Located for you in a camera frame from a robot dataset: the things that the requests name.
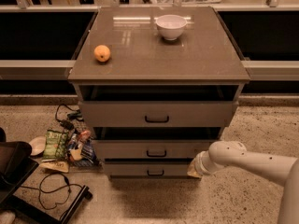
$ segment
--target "black handle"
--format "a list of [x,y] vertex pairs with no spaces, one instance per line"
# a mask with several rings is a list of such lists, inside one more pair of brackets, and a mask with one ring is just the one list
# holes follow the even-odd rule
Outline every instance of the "black handle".
[[163,158],[163,157],[166,157],[166,155],[167,155],[167,151],[165,150],[165,151],[164,151],[164,154],[161,154],[161,155],[158,155],[158,154],[154,154],[154,155],[152,155],[152,154],[150,154],[150,152],[147,150],[147,155],[148,155],[148,157],[160,157],[160,158]]
[[160,174],[150,174],[149,170],[147,172],[148,172],[148,176],[162,176],[162,175],[164,175],[164,170],[162,170]]
[[169,116],[166,116],[166,117],[164,117],[162,119],[151,119],[148,116],[145,116],[144,120],[147,123],[167,123],[169,121]]

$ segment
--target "paper plate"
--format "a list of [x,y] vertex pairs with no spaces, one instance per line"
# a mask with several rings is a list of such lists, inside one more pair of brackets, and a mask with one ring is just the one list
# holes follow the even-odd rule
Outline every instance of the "paper plate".
[[46,137],[45,136],[36,137],[29,142],[29,145],[32,147],[31,156],[38,155],[45,150]]

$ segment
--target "drawer front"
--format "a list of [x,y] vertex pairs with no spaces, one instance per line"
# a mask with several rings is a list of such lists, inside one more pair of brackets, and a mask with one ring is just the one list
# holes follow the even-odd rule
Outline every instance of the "drawer front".
[[180,164],[104,164],[104,173],[113,177],[188,177],[188,163]]
[[90,127],[225,127],[237,102],[79,102]]
[[101,159],[187,159],[208,150],[212,141],[201,142],[100,142],[93,140]]

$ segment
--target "white robotic arm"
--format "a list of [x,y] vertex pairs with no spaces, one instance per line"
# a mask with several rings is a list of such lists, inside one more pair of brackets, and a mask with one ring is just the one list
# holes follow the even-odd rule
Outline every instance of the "white robotic arm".
[[191,164],[199,175],[235,166],[284,187],[278,223],[299,223],[299,160],[293,157],[248,152],[240,142],[218,141],[199,153]]

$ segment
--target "pile of packages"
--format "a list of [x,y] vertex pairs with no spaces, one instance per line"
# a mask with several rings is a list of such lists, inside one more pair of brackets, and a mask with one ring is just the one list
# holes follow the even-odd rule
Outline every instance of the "pile of packages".
[[79,167],[99,164],[93,150],[91,132],[75,130],[70,134],[47,130],[40,167],[67,173],[69,164]]

